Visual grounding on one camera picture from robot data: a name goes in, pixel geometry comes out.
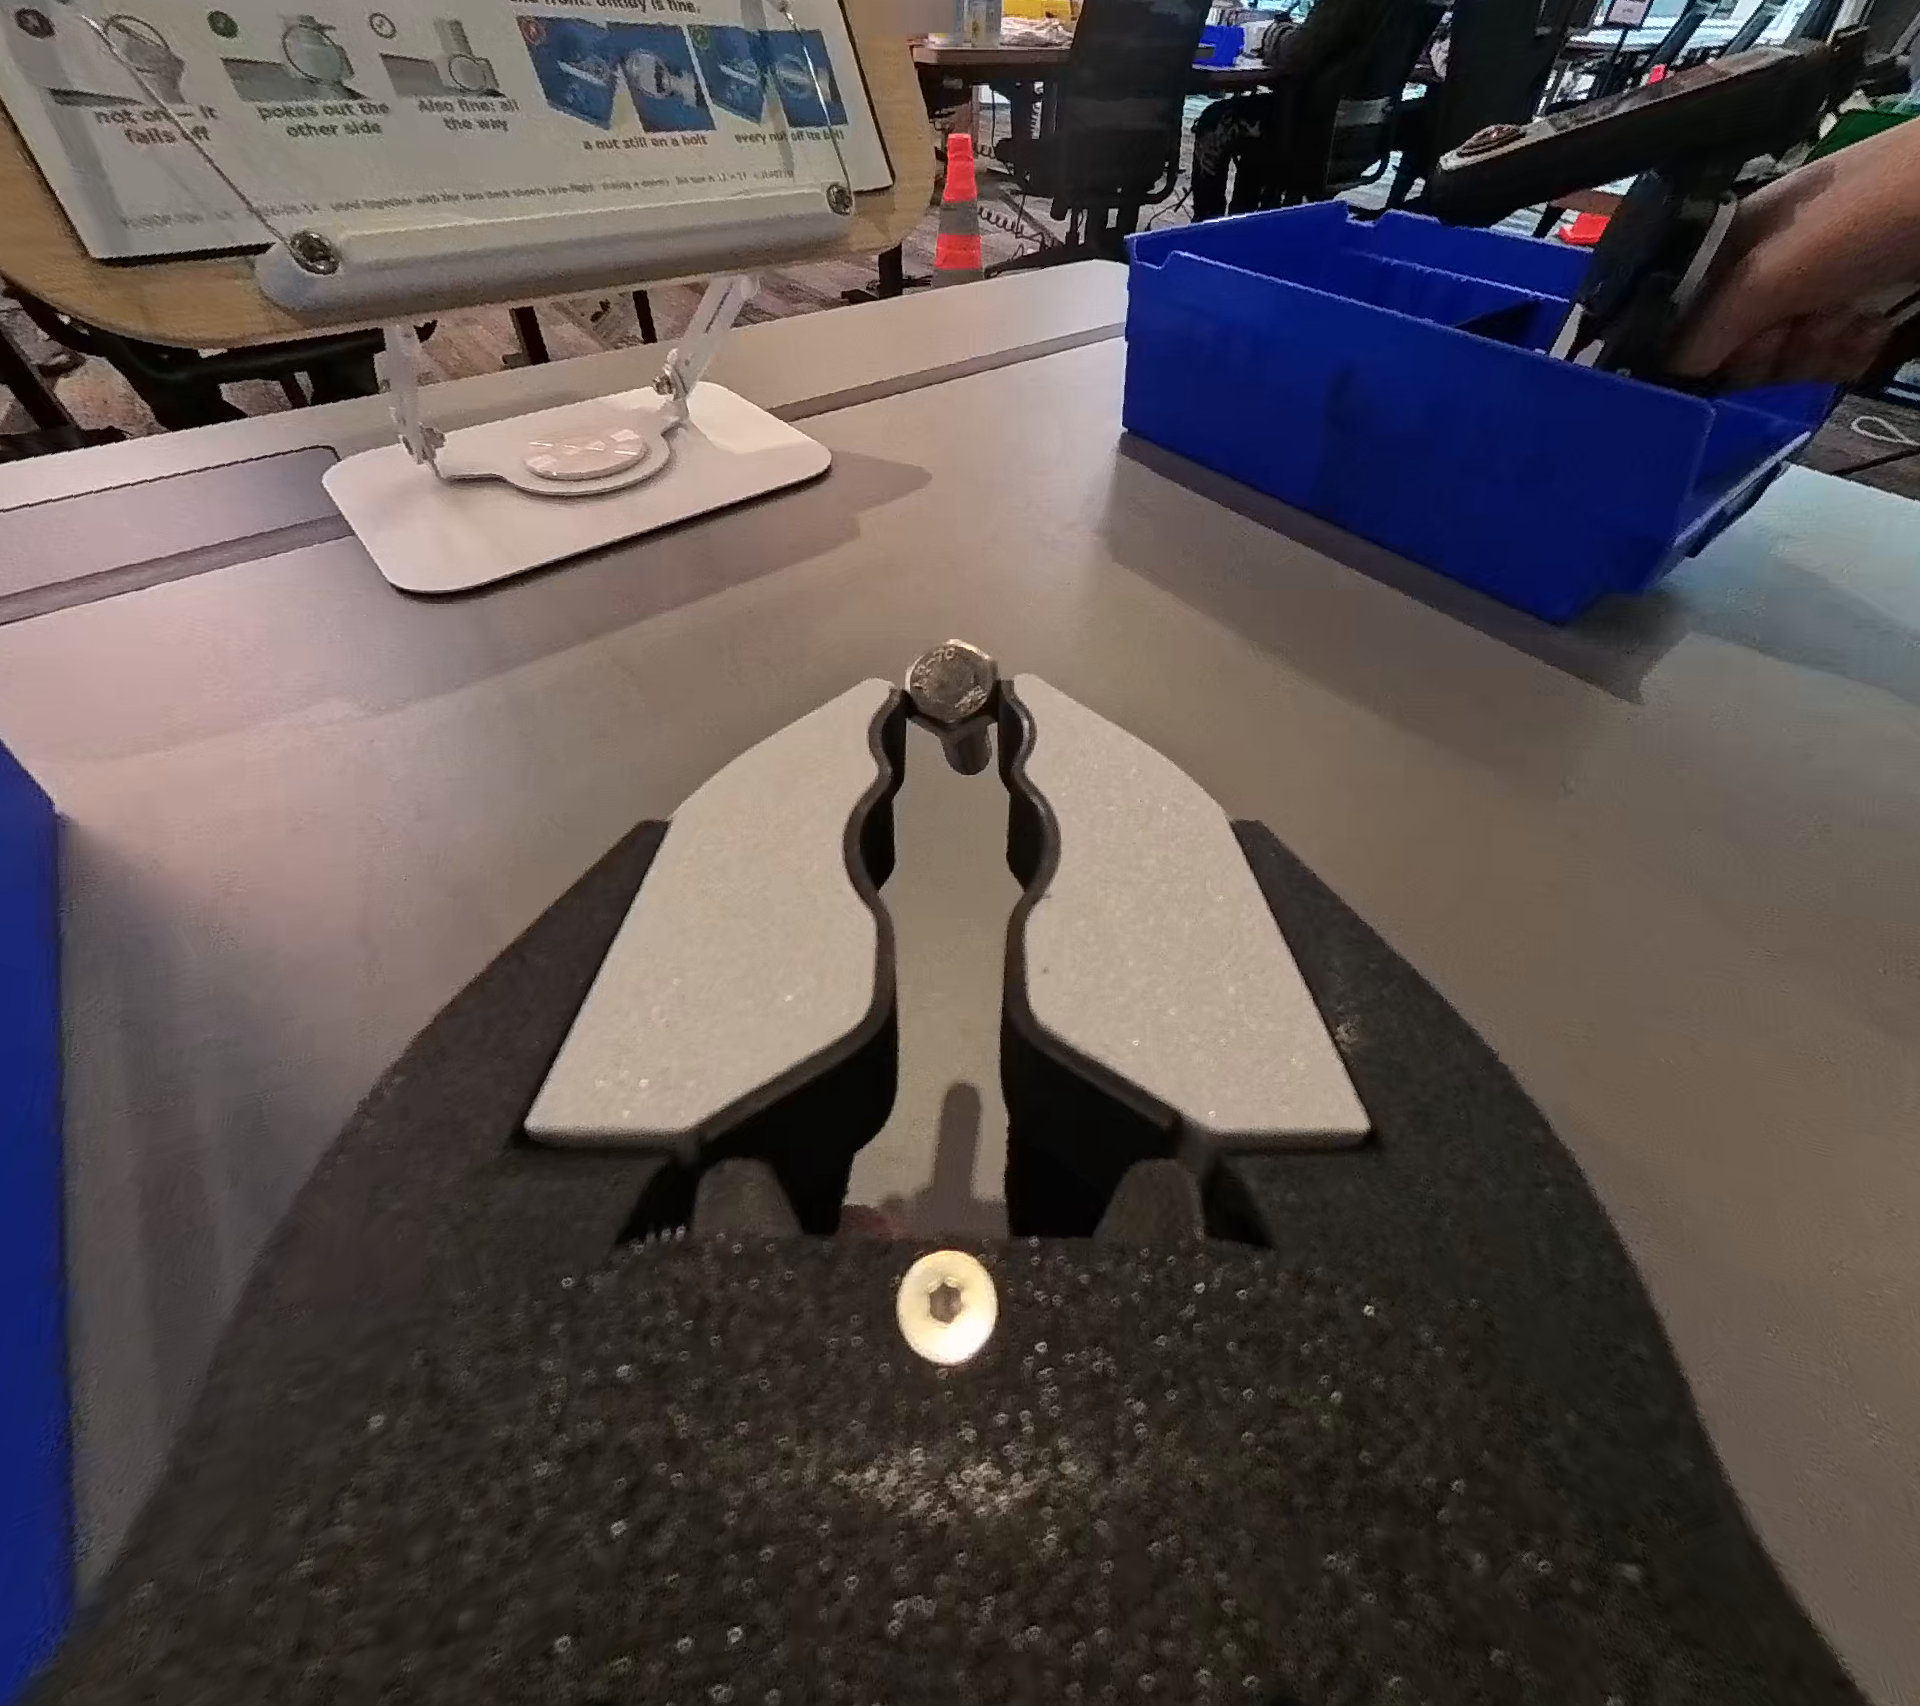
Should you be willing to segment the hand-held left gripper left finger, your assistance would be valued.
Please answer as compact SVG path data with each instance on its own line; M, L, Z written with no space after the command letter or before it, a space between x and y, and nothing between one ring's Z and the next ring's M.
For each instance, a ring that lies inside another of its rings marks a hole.
M901 687L867 677L670 816L524 1116L545 1149L769 1165L838 1229L901 1084Z

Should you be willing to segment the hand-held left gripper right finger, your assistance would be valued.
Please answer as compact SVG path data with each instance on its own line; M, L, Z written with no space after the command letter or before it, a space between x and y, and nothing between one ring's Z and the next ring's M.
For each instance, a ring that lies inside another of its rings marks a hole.
M1152 743L1035 674L1001 687L1001 1090L1017 1233L1093 1233L1141 1165L1206 1204L1241 1160L1374 1123L1243 834Z

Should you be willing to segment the blue plastic bin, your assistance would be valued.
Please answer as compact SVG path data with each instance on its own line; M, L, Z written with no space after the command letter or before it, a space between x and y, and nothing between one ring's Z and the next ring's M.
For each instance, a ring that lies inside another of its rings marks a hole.
M1837 401L1832 383L1700 398L1555 357L1588 260L1338 199L1141 231L1123 428L1567 623L1705 552Z
M2 1700L76 1607L63 858L55 801L2 753Z

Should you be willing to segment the steel hex bolt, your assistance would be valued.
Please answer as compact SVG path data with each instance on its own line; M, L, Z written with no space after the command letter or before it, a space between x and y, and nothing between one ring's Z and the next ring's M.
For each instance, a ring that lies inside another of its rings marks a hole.
M984 647L949 637L909 666L903 694L909 717L935 737L949 768L984 773L997 757L1001 674Z

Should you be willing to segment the person's right hand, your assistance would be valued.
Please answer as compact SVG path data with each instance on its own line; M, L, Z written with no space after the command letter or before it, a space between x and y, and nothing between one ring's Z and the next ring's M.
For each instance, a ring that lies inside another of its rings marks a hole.
M1896 331L1891 298L1918 278L1918 122L1765 184L1735 216L1673 340L1683 383L1852 383Z

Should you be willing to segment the black office chair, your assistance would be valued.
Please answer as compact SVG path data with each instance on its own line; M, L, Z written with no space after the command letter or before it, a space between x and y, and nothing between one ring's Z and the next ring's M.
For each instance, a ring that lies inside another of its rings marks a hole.
M997 155L1065 250L1120 257L1180 179L1189 82L1216 0L1084 0L1066 59L1005 88Z
M1432 80L1395 113L1390 209L1409 205L1435 163L1471 135L1533 120L1553 61L1540 8L1543 0L1453 0L1446 42L1429 46Z

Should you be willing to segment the wooden document stand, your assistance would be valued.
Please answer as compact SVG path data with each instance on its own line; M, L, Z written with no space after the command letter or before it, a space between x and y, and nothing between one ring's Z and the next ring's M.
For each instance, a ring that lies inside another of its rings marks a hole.
M327 472L382 578L484 589L825 477L831 454L712 375L753 275L879 254L922 216L911 29L843 0L895 184L373 230L148 261L87 254L4 100L4 281L163 421L231 380L343 359L391 439Z

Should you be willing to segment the wooden desk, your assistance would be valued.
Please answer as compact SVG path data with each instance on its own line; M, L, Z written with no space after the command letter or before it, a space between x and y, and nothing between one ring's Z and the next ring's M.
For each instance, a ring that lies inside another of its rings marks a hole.
M944 127L972 105L978 92L1018 107L1039 102L1035 137L1055 131L1177 135L1190 100L1210 104L1264 93L1280 78L1259 59L1225 65L1182 48L1118 40L1086 42L961 42L940 36L915 42L912 59L929 123Z

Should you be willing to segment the orange traffic cone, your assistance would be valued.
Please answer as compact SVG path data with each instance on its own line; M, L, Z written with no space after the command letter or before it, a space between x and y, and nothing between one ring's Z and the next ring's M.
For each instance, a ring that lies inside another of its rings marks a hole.
M944 143L930 284L949 288L981 281L988 267L984 254L975 140L972 133L951 131Z

